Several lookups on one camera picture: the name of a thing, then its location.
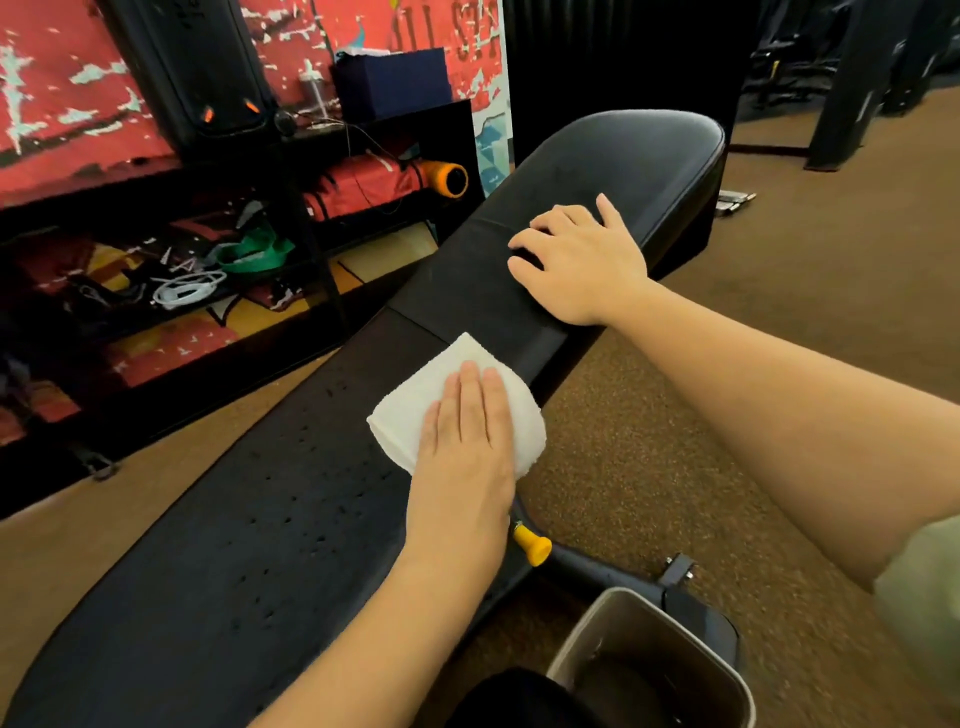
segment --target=green resistance band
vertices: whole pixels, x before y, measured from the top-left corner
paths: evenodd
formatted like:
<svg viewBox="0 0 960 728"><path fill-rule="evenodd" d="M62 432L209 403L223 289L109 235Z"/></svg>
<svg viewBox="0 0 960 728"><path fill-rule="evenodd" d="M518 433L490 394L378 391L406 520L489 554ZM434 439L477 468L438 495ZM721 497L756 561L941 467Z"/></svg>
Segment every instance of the green resistance band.
<svg viewBox="0 0 960 728"><path fill-rule="evenodd" d="M281 267L293 249L292 242L265 225L248 232L236 245L222 247L215 257L227 273L262 273Z"/></svg>

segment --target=white towel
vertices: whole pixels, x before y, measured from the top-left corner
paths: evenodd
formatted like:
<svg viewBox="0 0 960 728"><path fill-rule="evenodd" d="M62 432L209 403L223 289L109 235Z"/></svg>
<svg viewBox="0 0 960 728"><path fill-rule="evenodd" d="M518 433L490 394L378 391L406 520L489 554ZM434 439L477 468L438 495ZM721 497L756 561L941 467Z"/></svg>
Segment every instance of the white towel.
<svg viewBox="0 0 960 728"><path fill-rule="evenodd" d="M516 477L527 474L546 447L546 426L530 388L516 373L501 364L468 333L424 364L413 376L384 397L367 418L373 437L387 456L413 474L420 449L423 415L441 398L446 378L474 361L480 371L494 367L503 378L514 420Z"/></svg>

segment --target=blue box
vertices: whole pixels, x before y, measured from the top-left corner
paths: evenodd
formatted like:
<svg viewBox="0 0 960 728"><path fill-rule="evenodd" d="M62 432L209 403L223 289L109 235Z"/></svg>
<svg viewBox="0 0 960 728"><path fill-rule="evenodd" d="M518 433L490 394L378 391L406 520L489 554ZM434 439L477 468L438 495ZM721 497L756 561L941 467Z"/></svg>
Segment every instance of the blue box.
<svg viewBox="0 0 960 728"><path fill-rule="evenodd" d="M345 121L385 119L453 101L443 48L390 56L343 55L333 71Z"/></svg>

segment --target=hand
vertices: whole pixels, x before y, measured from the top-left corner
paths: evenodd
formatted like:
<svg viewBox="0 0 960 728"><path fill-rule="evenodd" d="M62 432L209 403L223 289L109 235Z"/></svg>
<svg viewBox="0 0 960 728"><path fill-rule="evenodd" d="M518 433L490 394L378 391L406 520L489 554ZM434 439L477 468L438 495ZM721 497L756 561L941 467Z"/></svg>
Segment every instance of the hand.
<svg viewBox="0 0 960 728"><path fill-rule="evenodd" d="M620 213L606 195L597 198L597 208L603 225L583 206L554 206L509 244L526 248L543 264L540 270L514 255L508 262L511 274L568 324L610 326L632 289L647 280L643 253Z"/></svg>
<svg viewBox="0 0 960 728"><path fill-rule="evenodd" d="M503 380L464 362L423 418L404 555L482 596L503 561L514 501L514 432Z"/></svg>

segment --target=fingers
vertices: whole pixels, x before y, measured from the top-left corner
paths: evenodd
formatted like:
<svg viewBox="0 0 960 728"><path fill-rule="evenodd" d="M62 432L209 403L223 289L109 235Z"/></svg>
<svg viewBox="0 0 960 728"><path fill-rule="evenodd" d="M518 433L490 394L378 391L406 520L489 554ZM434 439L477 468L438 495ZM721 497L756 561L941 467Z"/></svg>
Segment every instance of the fingers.
<svg viewBox="0 0 960 728"><path fill-rule="evenodd" d="M420 452L417 462L422 458L430 457L437 451L437 415L440 413L440 402L435 401L427 407L423 415L423 427L420 430Z"/></svg>
<svg viewBox="0 0 960 728"><path fill-rule="evenodd" d="M437 448L460 442L460 373L444 382L444 396L437 414Z"/></svg>
<svg viewBox="0 0 960 728"><path fill-rule="evenodd" d="M551 234L559 235L573 227L599 228L600 223L593 217L593 213L583 205L554 205L553 209L547 210L531 220L530 227L537 230L549 230Z"/></svg>
<svg viewBox="0 0 960 728"><path fill-rule="evenodd" d="M551 235L560 235L573 230L576 225L557 205L553 209L548 209L546 212L537 215L530 221L530 227L534 230L548 231Z"/></svg>
<svg viewBox="0 0 960 728"><path fill-rule="evenodd" d="M510 242L507 243L507 247L511 250L516 250L517 248L526 248L528 251L538 257L543 265L546 265L546 260L544 259L550 257L550 244L552 242L553 239L551 236L545 232L534 230L533 228L527 228L510 238Z"/></svg>
<svg viewBox="0 0 960 728"><path fill-rule="evenodd" d="M480 387L480 369L475 362L465 361L460 368L460 439L462 442L484 440L487 421Z"/></svg>
<svg viewBox="0 0 960 728"><path fill-rule="evenodd" d="M600 217L603 218L605 228L610 230L626 229L626 224L613 203L607 198L607 195L601 192L597 196L597 209L600 210Z"/></svg>
<svg viewBox="0 0 960 728"><path fill-rule="evenodd" d="M529 260L524 260L516 255L507 259L507 268L514 280L536 298L540 291L540 277L544 275L544 272Z"/></svg>
<svg viewBox="0 0 960 728"><path fill-rule="evenodd" d="M560 205L560 211L577 226L585 228L600 227L600 223L593 217L593 213L583 205Z"/></svg>
<svg viewBox="0 0 960 728"><path fill-rule="evenodd" d="M483 401L487 413L487 438L494 449L509 453L513 463L514 421L510 416L507 389L496 369L487 369L483 373Z"/></svg>

